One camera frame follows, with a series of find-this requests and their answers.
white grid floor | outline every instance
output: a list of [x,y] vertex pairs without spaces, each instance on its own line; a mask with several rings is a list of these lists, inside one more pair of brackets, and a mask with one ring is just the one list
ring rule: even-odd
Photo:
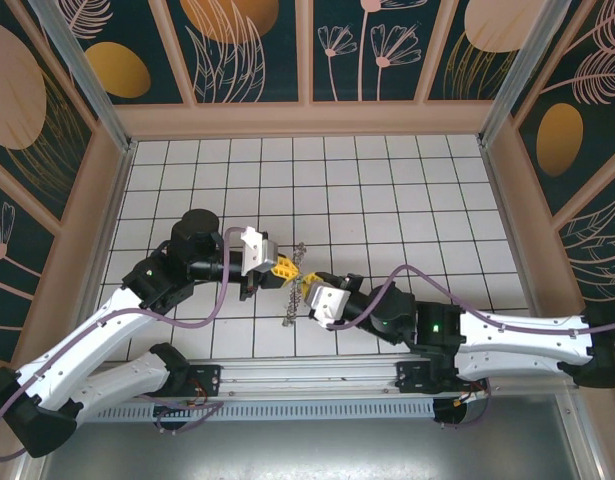
[[[356,136],[141,142],[101,286],[103,302],[190,208],[225,226],[269,232],[303,272],[369,277],[365,292],[405,261],[477,308],[525,314],[527,304],[476,138]],[[446,302],[422,279],[397,285]],[[203,285],[175,311],[204,318],[217,287]],[[407,351],[357,329],[328,332],[305,315],[282,327],[289,289],[238,300],[230,286],[218,320],[200,330],[155,323],[110,360],[132,360],[159,342],[190,359],[379,354]]]

enclosure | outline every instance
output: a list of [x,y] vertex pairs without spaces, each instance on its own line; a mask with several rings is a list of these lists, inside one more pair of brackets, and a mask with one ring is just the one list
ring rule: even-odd
[[[482,311],[615,321],[615,0],[0,0],[0,366],[49,350],[195,208],[364,293],[409,263]],[[153,322],[103,366],[171,343],[222,368],[222,418],[152,438],[129,400],[0,478],[615,478],[615,389],[492,377],[488,416],[442,430],[433,395],[395,387],[406,346],[304,304],[286,326],[289,290],[230,286],[209,326]],[[279,418],[292,405],[330,413]]]

metal chain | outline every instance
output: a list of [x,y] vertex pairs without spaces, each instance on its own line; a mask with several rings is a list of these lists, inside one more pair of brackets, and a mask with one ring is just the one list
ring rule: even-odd
[[[300,270],[300,264],[303,263],[303,258],[307,253],[307,247],[303,242],[300,242],[294,248],[294,254],[292,256],[292,262],[296,265],[296,268]],[[303,276],[298,276],[291,282],[291,291],[289,293],[289,306],[287,307],[287,315],[283,318],[283,327],[290,327],[296,323],[296,317],[298,316],[298,307],[302,301],[302,290],[300,288],[303,281]]]

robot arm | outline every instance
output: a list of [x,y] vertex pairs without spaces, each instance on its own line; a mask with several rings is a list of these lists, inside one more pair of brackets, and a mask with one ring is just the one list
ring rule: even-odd
[[[307,275],[303,298],[310,317],[324,328],[357,318],[381,289],[365,295],[359,291],[362,282],[363,277],[352,274]],[[578,331],[604,325],[592,311],[549,319],[485,315],[508,327]],[[394,345],[405,343],[412,353],[429,360],[416,382],[409,382],[419,387],[410,392],[456,392],[465,381],[545,373],[569,375],[581,386],[615,387],[615,351],[607,333],[552,336],[499,329],[457,305],[419,302],[394,283],[357,328]]]
[[[32,377],[36,382],[5,413],[5,421],[33,457],[62,445],[84,420],[139,394],[166,387],[175,392],[187,381],[189,363],[171,345],[155,345],[133,362],[88,377],[119,344],[156,321],[142,312],[165,315],[193,294],[195,286],[228,281],[240,285],[240,299],[258,288],[280,288],[298,274],[293,264],[278,255],[277,245],[248,227],[242,251],[231,251],[224,265],[218,217],[206,210],[191,210],[172,228],[171,239],[140,261],[123,278],[111,298],[59,344],[17,371],[0,368],[0,408]],[[109,314],[135,309],[113,319]],[[98,324],[47,372],[37,371],[65,345]]]

yellow oval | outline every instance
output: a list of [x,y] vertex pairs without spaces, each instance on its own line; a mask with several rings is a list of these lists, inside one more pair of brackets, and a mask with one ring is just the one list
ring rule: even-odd
[[122,98],[144,95],[151,87],[149,70],[143,61],[124,45],[101,42],[85,51],[106,92]]
[[520,49],[545,0],[470,0],[465,11],[465,34],[484,52]]
[[[233,0],[233,3],[245,27],[249,18],[261,37],[272,29],[278,19],[278,0]],[[232,0],[180,0],[180,4],[189,21],[206,37],[220,43],[251,40],[249,32],[243,32],[236,21]]]
[[552,106],[540,122],[536,154],[543,171],[557,177],[574,163],[583,143],[583,119],[567,103]]
[[46,111],[43,71],[25,44],[0,25],[0,145],[29,147],[43,129]]

